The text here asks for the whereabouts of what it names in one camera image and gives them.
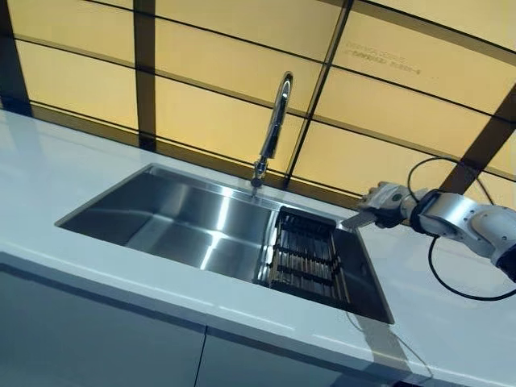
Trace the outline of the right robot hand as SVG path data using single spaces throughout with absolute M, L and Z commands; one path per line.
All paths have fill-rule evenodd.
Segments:
M 417 204 L 404 185 L 381 181 L 360 199 L 358 209 L 372 214 L 379 228 L 393 228 L 407 220 Z

